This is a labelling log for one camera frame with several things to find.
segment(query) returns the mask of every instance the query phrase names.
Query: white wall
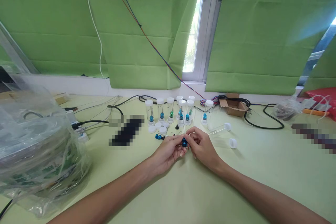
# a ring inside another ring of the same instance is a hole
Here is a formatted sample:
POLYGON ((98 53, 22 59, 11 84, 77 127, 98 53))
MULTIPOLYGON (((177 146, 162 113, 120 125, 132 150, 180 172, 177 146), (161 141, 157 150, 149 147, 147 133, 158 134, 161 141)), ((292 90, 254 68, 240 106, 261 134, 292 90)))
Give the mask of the white wall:
MULTIPOLYGON (((158 97, 176 97, 182 95, 184 98, 193 95, 196 100, 202 99, 194 91, 189 89, 183 83, 181 87, 173 90, 147 90, 147 89, 113 89, 110 87, 109 79, 76 77, 76 76, 52 76, 52 75, 29 75, 20 74, 20 76, 29 84, 42 85, 51 93, 63 93, 73 95, 92 95, 105 96, 108 89, 108 96, 120 95, 131 97, 133 95, 149 95, 158 97)), ((200 93, 205 99, 212 99, 219 93, 205 92, 205 83, 203 82, 186 82, 196 92, 200 93)), ((272 96, 257 94, 242 94, 240 97, 248 99, 252 103, 278 103, 287 99, 289 96, 272 96)))

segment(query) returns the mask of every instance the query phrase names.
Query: orange object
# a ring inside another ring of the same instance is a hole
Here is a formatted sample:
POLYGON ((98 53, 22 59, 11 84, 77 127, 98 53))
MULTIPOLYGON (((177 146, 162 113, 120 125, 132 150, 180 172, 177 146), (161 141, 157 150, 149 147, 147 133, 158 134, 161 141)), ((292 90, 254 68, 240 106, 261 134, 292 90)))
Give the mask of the orange object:
MULTIPOLYGON (((310 114, 310 113, 312 112, 312 110, 309 110, 309 109, 306 109, 306 108, 305 108, 304 110, 302 110, 302 112, 305 113, 305 114, 310 114)), ((313 115, 316 115, 316 116, 317 116, 317 115, 318 115, 318 116, 324 116, 324 113, 325 113, 324 111, 318 111, 318 110, 314 110, 314 111, 312 112, 312 114, 313 114, 313 115)))

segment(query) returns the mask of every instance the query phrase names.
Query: clear plastic bag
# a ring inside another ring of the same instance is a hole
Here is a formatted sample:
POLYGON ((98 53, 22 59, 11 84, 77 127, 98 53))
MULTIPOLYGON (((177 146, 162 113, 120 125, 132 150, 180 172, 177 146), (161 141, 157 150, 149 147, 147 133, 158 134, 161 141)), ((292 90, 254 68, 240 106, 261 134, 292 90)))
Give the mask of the clear plastic bag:
POLYGON ((91 167, 65 111, 43 89, 0 101, 0 193, 37 217, 66 206, 91 167))
POLYGON ((298 114, 301 114, 303 107, 296 100, 296 95, 292 95, 288 100, 284 100, 273 108, 273 115, 283 121, 292 122, 298 114))

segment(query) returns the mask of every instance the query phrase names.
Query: electrical cord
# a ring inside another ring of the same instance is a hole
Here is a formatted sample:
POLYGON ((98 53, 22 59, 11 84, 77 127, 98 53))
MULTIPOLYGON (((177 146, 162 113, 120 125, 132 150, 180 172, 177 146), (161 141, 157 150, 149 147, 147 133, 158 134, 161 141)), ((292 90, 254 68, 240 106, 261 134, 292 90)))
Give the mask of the electrical cord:
POLYGON ((13 200, 11 199, 8 204, 5 206, 5 208, 1 211, 0 213, 0 220, 2 219, 3 215, 5 214, 6 210, 8 209, 8 207, 11 205, 11 203, 13 202, 13 200))

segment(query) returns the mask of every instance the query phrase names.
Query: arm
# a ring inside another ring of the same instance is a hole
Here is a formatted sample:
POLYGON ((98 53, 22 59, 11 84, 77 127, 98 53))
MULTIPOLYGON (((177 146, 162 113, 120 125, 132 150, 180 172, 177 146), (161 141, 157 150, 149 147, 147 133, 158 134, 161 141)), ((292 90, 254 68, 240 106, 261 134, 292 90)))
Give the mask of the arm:
POLYGON ((182 136, 163 140, 154 154, 121 177, 99 188, 52 219, 49 224, 101 224, 125 205, 140 189, 187 152, 182 136))
POLYGON ((231 168, 218 156, 209 135, 202 130, 193 127, 187 130, 184 137, 195 159, 231 184, 271 223, 329 223, 285 194, 231 168))

